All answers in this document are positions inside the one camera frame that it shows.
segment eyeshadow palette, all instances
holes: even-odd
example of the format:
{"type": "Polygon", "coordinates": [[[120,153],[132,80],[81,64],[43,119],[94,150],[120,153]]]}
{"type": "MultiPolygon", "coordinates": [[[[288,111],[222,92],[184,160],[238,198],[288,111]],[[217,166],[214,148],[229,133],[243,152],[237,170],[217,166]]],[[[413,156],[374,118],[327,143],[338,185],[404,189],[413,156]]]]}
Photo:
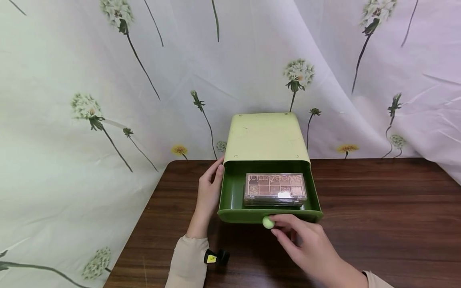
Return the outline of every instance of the eyeshadow palette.
{"type": "Polygon", "coordinates": [[[306,200],[302,174],[247,173],[246,206],[302,206],[306,200]]]}

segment brown wooden tabletop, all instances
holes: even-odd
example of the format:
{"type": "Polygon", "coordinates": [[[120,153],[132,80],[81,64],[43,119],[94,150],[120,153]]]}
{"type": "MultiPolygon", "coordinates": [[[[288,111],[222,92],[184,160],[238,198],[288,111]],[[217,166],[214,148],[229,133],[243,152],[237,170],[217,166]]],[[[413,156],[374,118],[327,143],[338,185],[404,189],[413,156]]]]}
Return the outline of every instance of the brown wooden tabletop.
{"type": "MultiPolygon", "coordinates": [[[[105,288],[164,287],[173,249],[189,225],[198,179],[213,161],[168,165],[105,288]]],[[[339,255],[395,288],[461,287],[461,187],[424,159],[313,159],[339,255]]],[[[205,287],[314,287],[262,225],[214,217],[210,248],[230,253],[208,266],[205,287]]]]}

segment sleeve cuff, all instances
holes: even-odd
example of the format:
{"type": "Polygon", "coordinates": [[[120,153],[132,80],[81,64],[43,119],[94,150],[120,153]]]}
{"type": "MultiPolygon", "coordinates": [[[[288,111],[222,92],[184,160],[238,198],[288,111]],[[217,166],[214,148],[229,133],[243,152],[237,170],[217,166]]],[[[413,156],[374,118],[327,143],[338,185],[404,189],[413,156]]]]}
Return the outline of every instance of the sleeve cuff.
{"type": "Polygon", "coordinates": [[[208,238],[179,238],[171,259],[170,274],[186,280],[205,279],[207,265],[203,257],[209,247],[208,238]]]}
{"type": "Polygon", "coordinates": [[[362,273],[365,274],[368,279],[368,288],[393,288],[383,279],[374,275],[371,271],[363,271],[362,273]]]}

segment black clip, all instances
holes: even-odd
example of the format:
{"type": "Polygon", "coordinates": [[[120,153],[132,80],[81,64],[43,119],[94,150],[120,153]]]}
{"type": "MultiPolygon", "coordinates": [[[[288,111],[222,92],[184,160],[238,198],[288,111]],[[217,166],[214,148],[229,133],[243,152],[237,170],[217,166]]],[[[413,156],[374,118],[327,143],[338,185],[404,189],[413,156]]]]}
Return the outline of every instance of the black clip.
{"type": "Polygon", "coordinates": [[[218,254],[214,253],[210,249],[207,249],[207,251],[205,252],[203,262],[205,264],[218,263],[218,265],[220,266],[226,266],[230,256],[231,255],[229,254],[229,252],[223,249],[220,249],[218,251],[218,254]]]}

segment green storage drawer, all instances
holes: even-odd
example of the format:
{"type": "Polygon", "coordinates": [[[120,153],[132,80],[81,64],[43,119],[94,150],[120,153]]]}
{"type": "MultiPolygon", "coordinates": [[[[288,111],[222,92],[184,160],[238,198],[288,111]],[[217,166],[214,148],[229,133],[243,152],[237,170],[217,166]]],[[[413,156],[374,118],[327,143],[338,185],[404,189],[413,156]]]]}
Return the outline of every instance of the green storage drawer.
{"type": "Polygon", "coordinates": [[[294,214],[318,222],[323,213],[311,173],[310,159],[293,113],[238,114],[233,117],[224,159],[218,215],[229,223],[262,223],[264,216],[294,214]],[[301,207],[243,204],[247,173],[302,173],[307,201],[301,207]]]}

